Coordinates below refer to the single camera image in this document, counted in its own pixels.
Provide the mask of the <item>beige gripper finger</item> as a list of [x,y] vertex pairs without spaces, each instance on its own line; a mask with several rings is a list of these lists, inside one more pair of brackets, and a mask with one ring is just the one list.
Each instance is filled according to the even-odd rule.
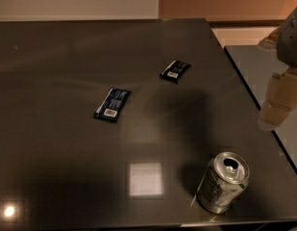
[[262,50],[275,50],[280,35],[280,28],[276,28],[267,37],[258,43],[258,48]]
[[278,128],[297,108],[297,67],[290,66],[269,80],[265,100],[260,108],[258,126],[263,131]]

